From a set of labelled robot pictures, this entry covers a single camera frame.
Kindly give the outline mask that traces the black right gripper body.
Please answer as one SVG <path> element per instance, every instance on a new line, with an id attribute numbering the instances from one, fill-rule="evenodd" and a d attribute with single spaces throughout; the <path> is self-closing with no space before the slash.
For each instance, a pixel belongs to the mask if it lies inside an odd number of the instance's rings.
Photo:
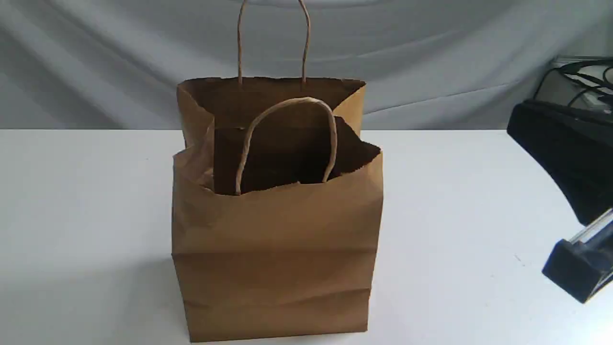
<path id="1" fill-rule="evenodd" d="M 612 116 L 526 100 L 513 108 L 507 134 L 550 175 L 584 227 L 554 245 L 542 273 L 587 303 L 613 275 Z"/>

